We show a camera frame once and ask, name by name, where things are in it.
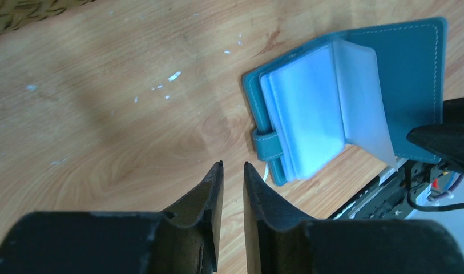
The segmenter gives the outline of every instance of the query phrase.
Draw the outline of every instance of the black cable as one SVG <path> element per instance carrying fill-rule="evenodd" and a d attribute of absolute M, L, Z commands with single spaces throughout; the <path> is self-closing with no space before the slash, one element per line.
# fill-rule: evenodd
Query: black cable
<path fill-rule="evenodd" d="M 442 211 L 452 211 L 452 210 L 464 209 L 464 203 L 449 204 L 449 205 L 446 205 L 446 206 L 443 205 L 443 206 L 439 206 L 439 207 L 425 207 L 425 206 L 416 204 L 411 199 L 411 193 L 414 192 L 415 190 L 421 188 L 425 184 L 429 184 L 429 183 L 419 184 L 419 185 L 417 185 L 415 187 L 412 187 L 410 189 L 410 191 L 408 191 L 408 194 L 406 195 L 406 201 L 408 202 L 408 204 L 411 207 L 415 208 L 418 211 L 426 211 L 426 212 L 442 212 Z"/>

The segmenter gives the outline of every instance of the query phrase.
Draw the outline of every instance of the wallet strap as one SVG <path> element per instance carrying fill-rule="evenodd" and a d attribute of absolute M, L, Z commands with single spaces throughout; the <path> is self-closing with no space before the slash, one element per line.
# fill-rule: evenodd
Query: wallet strap
<path fill-rule="evenodd" d="M 270 161 L 279 158 L 283 154 L 276 132 L 260 135 L 255 129 L 252 138 L 259 160 Z"/>

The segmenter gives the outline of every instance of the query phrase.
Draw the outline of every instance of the white cable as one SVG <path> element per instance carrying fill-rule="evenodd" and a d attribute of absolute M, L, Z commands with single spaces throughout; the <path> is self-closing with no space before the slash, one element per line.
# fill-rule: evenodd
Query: white cable
<path fill-rule="evenodd" d="M 264 177 L 263 177 L 264 182 L 267 180 L 268 176 L 269 176 L 269 164 L 265 163 L 265 171 L 264 171 Z"/>
<path fill-rule="evenodd" d="M 447 190 L 445 192 L 447 192 L 449 199 L 453 199 L 455 197 L 455 195 L 450 190 Z"/>

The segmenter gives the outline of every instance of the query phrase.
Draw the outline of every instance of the wooden table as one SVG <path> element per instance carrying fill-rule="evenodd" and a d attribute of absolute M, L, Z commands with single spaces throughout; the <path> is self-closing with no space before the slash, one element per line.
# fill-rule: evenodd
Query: wooden table
<path fill-rule="evenodd" d="M 330 31 L 437 15 L 461 97 L 464 1 L 100 1 L 0 36 L 0 241 L 35 210 L 161 210 L 223 160 L 219 273 L 246 273 L 243 163 L 264 165 L 241 75 Z M 325 218 L 384 167 L 348 147 L 276 190 Z"/>

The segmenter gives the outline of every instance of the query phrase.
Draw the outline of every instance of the black plastic part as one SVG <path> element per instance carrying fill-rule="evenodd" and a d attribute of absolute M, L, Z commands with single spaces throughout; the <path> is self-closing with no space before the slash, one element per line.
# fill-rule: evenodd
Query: black plastic part
<path fill-rule="evenodd" d="M 163 212 L 34 212 L 0 246 L 0 273 L 217 271 L 223 164 Z"/>
<path fill-rule="evenodd" d="M 316 220 L 245 164 L 248 273 L 457 273 L 464 257 L 439 224 L 422 220 Z"/>
<path fill-rule="evenodd" d="M 464 174 L 464 98 L 443 103 L 443 124 L 417 127 L 407 140 L 444 159 L 452 171 Z"/>

